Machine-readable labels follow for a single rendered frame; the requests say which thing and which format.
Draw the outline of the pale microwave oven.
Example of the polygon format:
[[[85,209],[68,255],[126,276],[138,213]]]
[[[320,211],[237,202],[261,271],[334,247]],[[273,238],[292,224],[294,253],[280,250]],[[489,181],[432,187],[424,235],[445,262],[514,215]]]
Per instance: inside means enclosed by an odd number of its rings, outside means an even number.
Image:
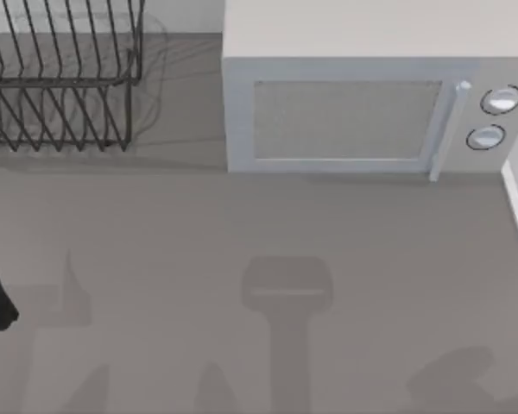
[[[225,56],[370,56],[472,58],[479,64],[443,171],[502,170],[518,137],[518,106],[482,111],[483,95],[518,87],[518,0],[226,0]],[[473,129],[491,124],[505,140],[470,149]]]

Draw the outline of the round microwave knob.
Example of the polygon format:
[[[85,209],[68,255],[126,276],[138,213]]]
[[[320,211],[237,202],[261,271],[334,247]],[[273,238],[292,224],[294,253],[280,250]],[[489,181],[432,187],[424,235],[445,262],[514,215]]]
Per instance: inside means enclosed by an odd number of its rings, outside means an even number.
[[[518,106],[518,87],[507,85],[487,91],[480,102],[482,111],[491,116],[509,113]]]
[[[488,151],[498,147],[506,138],[506,130],[495,124],[473,129],[466,137],[467,146],[475,151]]]

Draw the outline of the microwave oven door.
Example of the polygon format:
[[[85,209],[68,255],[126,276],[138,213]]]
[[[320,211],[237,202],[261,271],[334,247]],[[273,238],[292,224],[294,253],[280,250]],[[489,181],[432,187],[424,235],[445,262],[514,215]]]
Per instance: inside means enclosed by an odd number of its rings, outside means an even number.
[[[426,173],[472,58],[222,59],[232,173]]]

